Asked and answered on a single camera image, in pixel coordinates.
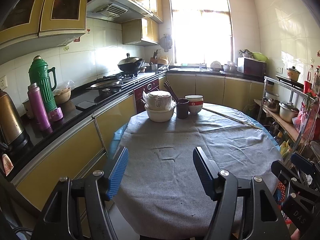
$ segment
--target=frying pan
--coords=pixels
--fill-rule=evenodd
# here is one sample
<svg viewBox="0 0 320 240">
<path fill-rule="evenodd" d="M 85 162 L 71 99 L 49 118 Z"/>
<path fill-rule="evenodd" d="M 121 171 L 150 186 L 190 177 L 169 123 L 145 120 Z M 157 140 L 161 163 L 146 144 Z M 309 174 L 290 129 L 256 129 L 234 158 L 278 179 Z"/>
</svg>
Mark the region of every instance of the frying pan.
<svg viewBox="0 0 320 240">
<path fill-rule="evenodd" d="M 109 80 L 109 81 L 104 81 L 104 82 L 94 84 L 90 88 L 94 90 L 105 89 L 105 88 L 118 85 L 119 83 L 120 83 L 120 80 Z"/>
</svg>

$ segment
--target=range hood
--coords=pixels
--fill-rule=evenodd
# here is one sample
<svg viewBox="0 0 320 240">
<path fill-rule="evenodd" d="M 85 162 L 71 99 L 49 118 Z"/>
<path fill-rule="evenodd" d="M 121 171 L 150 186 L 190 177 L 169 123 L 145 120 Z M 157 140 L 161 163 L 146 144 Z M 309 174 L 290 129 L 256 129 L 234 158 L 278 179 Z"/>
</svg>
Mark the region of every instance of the range hood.
<svg viewBox="0 0 320 240">
<path fill-rule="evenodd" d="M 153 17 L 153 13 L 143 8 L 136 0 L 88 0 L 87 17 L 124 23 Z"/>
</svg>

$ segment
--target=electric kettle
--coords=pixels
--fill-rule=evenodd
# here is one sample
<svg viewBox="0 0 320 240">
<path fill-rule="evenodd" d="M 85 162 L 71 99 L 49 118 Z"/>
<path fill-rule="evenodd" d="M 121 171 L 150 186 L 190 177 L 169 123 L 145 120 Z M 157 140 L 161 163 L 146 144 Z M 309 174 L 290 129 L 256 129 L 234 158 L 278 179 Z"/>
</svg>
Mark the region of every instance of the electric kettle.
<svg viewBox="0 0 320 240">
<path fill-rule="evenodd" d="M 21 149 L 28 141 L 28 133 L 7 92 L 0 89 L 0 141 L 9 151 Z"/>
</svg>

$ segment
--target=dining table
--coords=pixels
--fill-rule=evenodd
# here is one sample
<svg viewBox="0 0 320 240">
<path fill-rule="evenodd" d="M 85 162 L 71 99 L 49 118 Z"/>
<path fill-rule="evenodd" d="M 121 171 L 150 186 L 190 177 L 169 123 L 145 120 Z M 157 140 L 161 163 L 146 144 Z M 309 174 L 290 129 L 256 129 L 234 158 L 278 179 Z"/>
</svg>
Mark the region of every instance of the dining table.
<svg viewBox="0 0 320 240">
<path fill-rule="evenodd" d="M 206 235 L 216 203 L 205 194 L 197 174 L 195 147 L 200 146 L 220 169 L 243 179 L 258 175 L 271 193 L 276 190 L 278 179 L 271 164 L 282 157 L 268 131 L 236 109 L 206 103 L 204 107 L 225 116 L 202 109 L 178 119 L 174 111 L 169 121 L 158 123 L 142 112 L 115 133 L 109 158 L 124 146 L 129 161 L 113 200 L 137 234 L 171 240 Z M 238 197 L 234 232 L 240 226 L 242 205 Z"/>
</svg>

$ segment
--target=green bowl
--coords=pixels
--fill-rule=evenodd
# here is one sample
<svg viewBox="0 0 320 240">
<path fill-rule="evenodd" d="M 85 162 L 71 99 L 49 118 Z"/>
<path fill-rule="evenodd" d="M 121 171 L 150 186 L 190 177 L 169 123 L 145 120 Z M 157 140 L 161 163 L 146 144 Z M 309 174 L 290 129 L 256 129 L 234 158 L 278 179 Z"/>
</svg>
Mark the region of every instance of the green bowl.
<svg viewBox="0 0 320 240">
<path fill-rule="evenodd" d="M 268 59 L 266 56 L 264 56 L 260 52 L 253 52 L 252 54 L 255 59 L 260 60 L 260 61 L 266 61 Z"/>
</svg>

